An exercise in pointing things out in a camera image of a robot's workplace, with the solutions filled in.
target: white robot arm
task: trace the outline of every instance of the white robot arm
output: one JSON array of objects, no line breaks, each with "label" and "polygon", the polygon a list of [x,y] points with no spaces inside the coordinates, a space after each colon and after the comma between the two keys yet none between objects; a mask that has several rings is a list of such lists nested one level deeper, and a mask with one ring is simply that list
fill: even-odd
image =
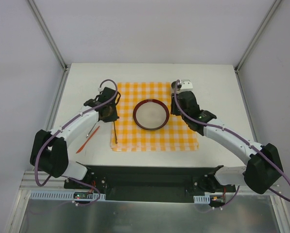
[{"label": "white robot arm", "polygon": [[70,161],[67,148],[75,138],[90,129],[99,120],[116,121],[119,118],[116,109],[119,99],[120,93],[117,90],[105,87],[94,100],[86,101],[78,114],[62,126],[49,132],[44,130],[37,132],[30,163],[33,166],[37,164],[39,169],[55,178],[65,176],[91,183],[89,168],[78,162]]},{"label": "white robot arm", "polygon": [[270,162],[283,173],[282,164],[276,147],[265,146],[258,142],[245,139],[230,130],[220,119],[207,110],[201,110],[194,94],[190,80],[172,83],[171,114],[181,116],[190,129],[202,136],[213,139],[229,151],[233,152],[245,166],[218,166],[198,182],[198,186],[208,192],[215,192],[228,184],[247,185],[253,191],[263,194],[281,173],[260,154],[265,155]]}]

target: checkered tablecloth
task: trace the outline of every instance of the checkered tablecloth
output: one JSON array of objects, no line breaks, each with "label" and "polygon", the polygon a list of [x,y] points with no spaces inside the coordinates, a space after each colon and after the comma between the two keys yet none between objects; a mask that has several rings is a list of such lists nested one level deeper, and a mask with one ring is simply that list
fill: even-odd
[{"label": "checkered tablecloth", "polygon": [[133,109],[142,100],[157,99],[171,110],[170,83],[118,83],[121,99],[117,105],[118,143],[112,127],[111,148],[114,151],[177,151],[197,150],[197,133],[190,130],[180,116],[170,115],[168,123],[159,130],[141,129],[133,120]]}]

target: purple cable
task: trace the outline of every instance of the purple cable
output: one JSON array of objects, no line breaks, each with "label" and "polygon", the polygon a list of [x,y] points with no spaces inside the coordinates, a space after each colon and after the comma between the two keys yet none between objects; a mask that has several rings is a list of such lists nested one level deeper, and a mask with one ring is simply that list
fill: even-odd
[{"label": "purple cable", "polygon": [[90,203],[87,203],[87,204],[81,204],[81,203],[78,203],[79,206],[87,206],[87,205],[91,205],[91,204],[97,202],[97,201],[101,198],[101,193],[100,193],[100,191],[99,191],[96,187],[94,187],[94,186],[92,186],[92,185],[89,185],[89,184],[87,184],[87,183],[81,182],[81,181],[76,180],[76,179],[71,178],[71,177],[69,177],[69,179],[72,180],[72,181],[75,181],[75,182],[77,182],[77,183],[79,183],[79,184],[82,184],[82,185],[88,186],[88,187],[90,187],[90,188],[93,188],[93,189],[98,193],[98,197],[97,197],[95,200],[90,201]]},{"label": "purple cable", "polygon": [[[180,82],[180,80],[177,80],[176,83],[175,83],[175,88],[174,88],[174,100],[175,100],[175,103],[176,103],[176,106],[177,108],[179,109],[179,111],[181,112],[182,115],[184,115],[185,117],[187,117],[189,120],[195,122],[195,123],[198,123],[200,125],[204,125],[204,126],[210,126],[210,127],[214,127],[214,128],[218,128],[218,129],[221,129],[221,130],[225,130],[229,133],[231,133],[232,135],[234,135],[235,137],[237,137],[238,139],[240,139],[242,142],[244,142],[246,145],[250,145],[250,143],[245,140],[242,136],[240,136],[239,134],[237,134],[236,132],[230,130],[230,129],[227,129],[227,128],[223,128],[222,126],[219,126],[219,125],[213,125],[213,124],[207,124],[207,123],[204,123],[204,122],[200,122],[200,121],[197,121],[191,117],[189,117],[183,110],[182,108],[179,106],[179,103],[178,103],[178,100],[177,100],[177,94],[176,94],[176,90],[177,90],[177,85],[178,83]],[[285,173],[277,166],[275,165],[270,159],[267,158],[266,155],[264,155],[264,153],[262,153],[261,151],[259,151],[256,147],[254,147],[253,145],[251,145],[251,148],[256,151],[258,154],[260,154],[260,156],[266,160],[275,170],[277,170],[278,173],[280,173],[280,175],[287,181],[287,183],[289,184],[290,186],[290,179],[288,178],[287,175],[285,175]],[[284,200],[286,201],[289,201],[290,202],[290,199],[283,196],[282,194],[278,193],[277,191],[273,190],[272,188],[269,188],[270,191],[272,191],[273,193],[277,194],[279,197],[283,198]]]},{"label": "purple cable", "polygon": [[[229,201],[227,201],[227,202],[222,206],[222,208],[224,208],[225,206],[227,206],[227,205],[230,204],[230,202],[231,202],[231,201],[232,201],[232,200],[237,196],[239,190],[240,190],[240,185],[237,187],[237,190],[236,190],[236,192],[234,193],[234,195],[232,196],[232,198],[231,198]],[[210,211],[212,211],[212,210],[220,210],[220,208],[217,207],[217,208],[209,209],[209,210],[206,210],[206,211],[201,211],[201,210],[198,210],[198,209],[197,209],[198,212],[203,213],[203,214],[208,213],[208,212],[210,212]]]},{"label": "purple cable", "polygon": [[[108,104],[109,102],[111,102],[116,96],[117,96],[117,94],[118,94],[118,87],[117,87],[117,84],[113,81],[113,80],[111,80],[111,79],[106,79],[106,80],[104,80],[104,81],[102,81],[102,83],[100,84],[100,87],[105,83],[105,82],[108,82],[108,81],[110,81],[110,82],[112,82],[114,85],[115,85],[115,88],[116,88],[116,91],[115,91],[115,93],[114,93],[114,95],[113,95],[113,97],[111,97],[109,100],[107,100],[107,101],[105,101],[104,103],[101,103],[100,105],[97,105],[97,106],[95,106],[95,107],[93,107],[93,108],[90,108],[90,109],[88,109],[88,110],[85,110],[82,114],[86,114],[86,113],[88,113],[88,112],[90,112],[90,111],[93,111],[93,110],[95,110],[96,108],[99,108],[99,107],[102,107],[102,106],[104,106],[104,105],[106,105],[106,104]],[[78,119],[79,117],[81,116],[81,114],[78,114],[78,115],[76,115],[76,116],[74,116],[70,121],[68,121],[65,125],[63,125],[62,126],[62,130],[63,129],[65,129],[68,125],[70,125],[72,122],[74,122],[76,119]],[[38,152],[38,154],[37,154],[37,157],[36,157],[36,162],[35,162],[35,164],[34,164],[34,179],[35,179],[35,181],[36,181],[36,184],[38,185],[38,186],[40,186],[40,187],[42,187],[42,186],[44,186],[47,182],[48,182],[48,180],[49,180],[49,178],[51,177],[51,175],[50,176],[48,176],[47,177],[47,179],[43,182],[43,183],[40,183],[40,181],[39,181],[39,178],[38,178],[38,166],[39,166],[39,160],[40,160],[40,156],[41,156],[41,153],[42,153],[42,151],[45,149],[45,147],[60,133],[61,131],[60,130],[58,130],[56,133],[54,133],[43,145],[42,145],[42,147],[40,148],[40,150],[39,150],[39,152]]]}]

